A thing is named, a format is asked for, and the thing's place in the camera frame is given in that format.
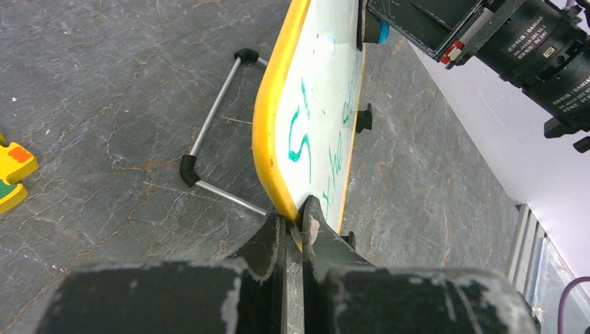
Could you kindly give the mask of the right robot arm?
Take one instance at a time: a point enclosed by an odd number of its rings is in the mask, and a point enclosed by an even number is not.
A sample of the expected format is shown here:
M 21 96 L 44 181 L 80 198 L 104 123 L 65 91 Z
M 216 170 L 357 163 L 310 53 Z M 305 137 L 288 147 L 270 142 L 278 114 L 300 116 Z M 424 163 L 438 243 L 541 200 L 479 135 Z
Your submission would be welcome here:
M 546 138 L 589 131 L 589 2 L 361 1 L 359 43 L 391 27 L 446 68 L 478 58 L 550 115 Z

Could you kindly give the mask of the blue whiteboard eraser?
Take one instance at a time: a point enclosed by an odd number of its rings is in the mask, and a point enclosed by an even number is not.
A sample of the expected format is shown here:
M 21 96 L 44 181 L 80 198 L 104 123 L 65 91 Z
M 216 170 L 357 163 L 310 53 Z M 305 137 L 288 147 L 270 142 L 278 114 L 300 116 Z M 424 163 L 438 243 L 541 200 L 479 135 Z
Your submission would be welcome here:
M 385 42 L 390 34 L 390 25 L 377 18 L 366 17 L 361 33 L 362 43 L 381 44 Z

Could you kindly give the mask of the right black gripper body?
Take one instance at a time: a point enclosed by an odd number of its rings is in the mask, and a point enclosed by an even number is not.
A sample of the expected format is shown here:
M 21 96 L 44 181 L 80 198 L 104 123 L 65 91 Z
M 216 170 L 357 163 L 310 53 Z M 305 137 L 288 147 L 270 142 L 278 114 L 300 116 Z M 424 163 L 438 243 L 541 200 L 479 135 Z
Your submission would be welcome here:
M 430 58 L 448 64 L 496 11 L 495 1 L 376 0 L 366 9 Z

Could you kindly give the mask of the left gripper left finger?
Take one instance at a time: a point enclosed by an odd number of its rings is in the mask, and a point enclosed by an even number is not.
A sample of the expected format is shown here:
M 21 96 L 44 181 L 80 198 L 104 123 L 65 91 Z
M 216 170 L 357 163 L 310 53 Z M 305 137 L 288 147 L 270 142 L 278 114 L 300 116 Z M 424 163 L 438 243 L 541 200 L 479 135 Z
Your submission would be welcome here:
M 228 257 L 211 262 L 80 267 L 55 291 L 38 333 L 284 333 L 286 226 L 270 212 Z

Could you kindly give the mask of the yellow framed whiteboard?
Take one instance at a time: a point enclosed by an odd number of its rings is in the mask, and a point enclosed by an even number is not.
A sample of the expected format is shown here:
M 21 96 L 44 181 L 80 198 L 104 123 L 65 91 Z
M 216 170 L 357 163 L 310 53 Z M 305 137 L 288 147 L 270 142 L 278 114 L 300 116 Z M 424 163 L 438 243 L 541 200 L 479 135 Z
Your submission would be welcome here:
M 359 109 L 365 55 L 364 1 L 293 1 L 269 60 L 243 48 L 221 87 L 180 176 L 254 212 L 262 209 L 216 188 L 195 170 L 197 151 L 237 70 L 265 68 L 255 99 L 252 153 L 257 176 L 273 206 L 288 221 L 301 220 L 309 196 L 319 199 L 326 224 L 340 232 L 356 134 L 372 126 Z

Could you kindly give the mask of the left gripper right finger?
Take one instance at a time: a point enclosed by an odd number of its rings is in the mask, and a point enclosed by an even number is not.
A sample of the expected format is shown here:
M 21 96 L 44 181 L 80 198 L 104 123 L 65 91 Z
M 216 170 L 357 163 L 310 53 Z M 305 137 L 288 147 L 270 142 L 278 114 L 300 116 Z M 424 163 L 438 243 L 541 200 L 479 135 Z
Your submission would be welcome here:
M 521 293 L 481 269 L 378 267 L 326 222 L 302 212 L 306 333 L 538 333 Z

